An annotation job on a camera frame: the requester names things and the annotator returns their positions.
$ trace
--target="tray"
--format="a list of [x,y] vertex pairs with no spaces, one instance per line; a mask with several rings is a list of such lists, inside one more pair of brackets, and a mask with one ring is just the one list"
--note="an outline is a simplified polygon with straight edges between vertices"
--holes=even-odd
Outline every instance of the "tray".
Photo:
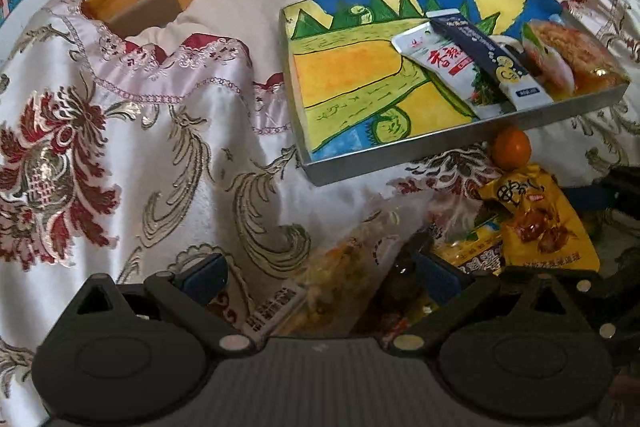
[[[430,10],[458,8],[489,33],[518,39],[522,24],[560,17],[556,0],[304,0],[281,12],[289,112],[300,161],[326,185],[474,142],[607,107],[626,85],[479,121],[442,82],[400,57],[393,35]],[[301,120],[319,122],[303,129]]]

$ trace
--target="bed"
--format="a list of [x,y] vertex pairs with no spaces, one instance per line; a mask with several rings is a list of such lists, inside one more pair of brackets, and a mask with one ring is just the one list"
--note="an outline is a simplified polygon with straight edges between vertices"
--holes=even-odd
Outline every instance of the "bed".
[[[229,284],[210,308],[239,326],[375,195],[474,197],[500,175],[475,144],[314,187],[297,165],[277,45],[279,9],[299,0],[177,0],[163,28],[112,30],[145,1],[51,0],[0,76],[0,422],[15,427],[46,416],[33,353],[89,274],[133,283],[219,253]],[[560,1],[639,78],[640,0]],[[640,164],[637,86],[530,132],[533,159],[562,185]],[[612,273],[640,229],[604,219]]]

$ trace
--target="orange fruit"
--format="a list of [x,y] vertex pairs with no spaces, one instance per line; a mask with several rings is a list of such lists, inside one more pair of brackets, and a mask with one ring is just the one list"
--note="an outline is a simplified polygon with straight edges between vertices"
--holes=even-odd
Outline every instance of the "orange fruit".
[[531,158],[529,137],[517,127],[509,127],[495,137],[491,158],[504,171],[524,167]]

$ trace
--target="orange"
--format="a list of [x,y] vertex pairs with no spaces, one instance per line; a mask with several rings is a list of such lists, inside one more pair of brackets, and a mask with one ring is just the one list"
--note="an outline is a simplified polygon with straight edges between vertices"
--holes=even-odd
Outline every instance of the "orange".
[[491,158],[504,171],[524,167],[531,158],[529,137],[517,127],[509,127],[495,137]]

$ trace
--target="triangular cutout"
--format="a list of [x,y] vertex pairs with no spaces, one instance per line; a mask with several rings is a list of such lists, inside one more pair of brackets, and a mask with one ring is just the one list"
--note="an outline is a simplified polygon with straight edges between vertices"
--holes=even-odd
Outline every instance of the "triangular cutout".
[[566,315],[566,311],[558,300],[556,293],[549,286],[542,290],[538,296],[538,302],[534,308],[537,312],[553,313],[556,315]]
[[80,307],[78,315],[86,315],[88,313],[108,312],[111,310],[111,303],[100,286],[94,286],[89,295],[86,296]]

